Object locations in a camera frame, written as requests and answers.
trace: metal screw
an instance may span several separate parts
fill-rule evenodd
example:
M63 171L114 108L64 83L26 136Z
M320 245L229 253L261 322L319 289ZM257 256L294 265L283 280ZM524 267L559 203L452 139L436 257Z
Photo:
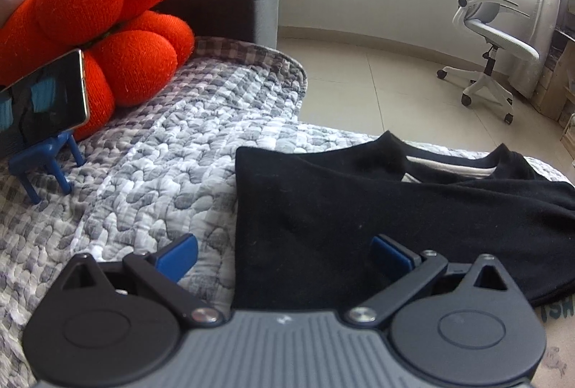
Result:
M348 316L356 323L370 323L376 320L377 313L369 307L356 307L349 311Z
M192 319L197 323L216 323L220 319L220 312L210 307L200 307L192 312Z

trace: beige fabric with print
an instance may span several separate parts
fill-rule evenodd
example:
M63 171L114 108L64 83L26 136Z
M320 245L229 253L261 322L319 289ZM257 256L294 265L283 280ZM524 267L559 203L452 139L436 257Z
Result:
M547 333L547 349L533 377L536 388L575 387L575 316L569 296L535 310Z

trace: red flower-shaped pillow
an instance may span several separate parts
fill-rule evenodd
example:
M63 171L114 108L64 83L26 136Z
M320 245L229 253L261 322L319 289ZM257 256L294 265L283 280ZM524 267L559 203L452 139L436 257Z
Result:
M73 48L84 50L91 135L115 106L147 101L190 56L181 19L149 11L162 0L26 0L0 29L0 85L10 85Z

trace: circular cover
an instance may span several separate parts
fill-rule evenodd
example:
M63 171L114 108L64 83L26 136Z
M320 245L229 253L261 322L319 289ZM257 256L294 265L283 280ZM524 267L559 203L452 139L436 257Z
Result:
M66 291L34 314L22 346L34 375L56 386L119 386L152 372L179 340L174 316L134 295Z
M391 343L409 364L441 383L499 386L531 376L545 348L541 324L527 302L482 290L407 305L392 321Z

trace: phone stand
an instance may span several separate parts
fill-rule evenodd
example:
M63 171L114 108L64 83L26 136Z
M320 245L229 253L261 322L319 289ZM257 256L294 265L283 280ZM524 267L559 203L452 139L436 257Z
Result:
M77 166L84 164L84 158L78 149L78 145L74 140L72 132L66 131L60 133L58 136L48 138L46 141L38 143L30 148L25 149L18 154L12 156L8 161L8 171L10 174L18 177L21 184L26 189L26 193L34 204L40 202L38 193L28 180L26 172L28 170L44 167L48 173L56 177L58 184L62 188L65 195L71 192L72 188L65 178L60 166L56 162L56 156L62 147L68 144Z

